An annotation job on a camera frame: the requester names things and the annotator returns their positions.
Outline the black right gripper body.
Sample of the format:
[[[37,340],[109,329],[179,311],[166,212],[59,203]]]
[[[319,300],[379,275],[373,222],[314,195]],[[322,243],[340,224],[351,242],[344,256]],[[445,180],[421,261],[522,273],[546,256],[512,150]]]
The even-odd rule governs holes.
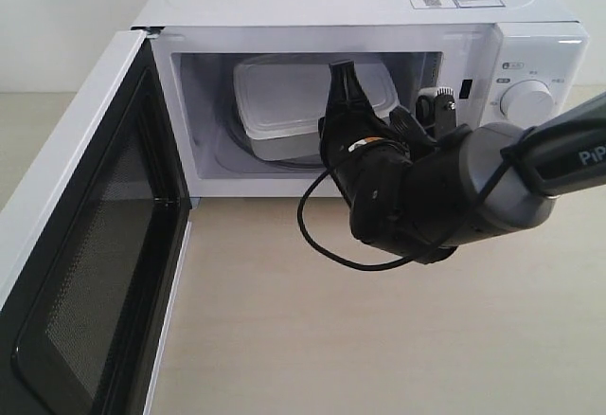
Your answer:
[[[318,123],[320,156],[363,244],[419,263],[451,257],[434,242],[455,222],[455,155],[400,140],[374,116],[342,114]]]

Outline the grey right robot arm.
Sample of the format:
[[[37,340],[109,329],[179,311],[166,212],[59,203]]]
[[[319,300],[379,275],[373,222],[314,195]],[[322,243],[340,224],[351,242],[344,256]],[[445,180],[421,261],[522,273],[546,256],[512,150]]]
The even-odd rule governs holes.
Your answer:
[[[461,124],[434,137],[407,109],[377,117],[351,62],[330,66],[320,156],[363,244],[420,263],[531,229],[556,199],[605,182],[605,98],[546,123]]]

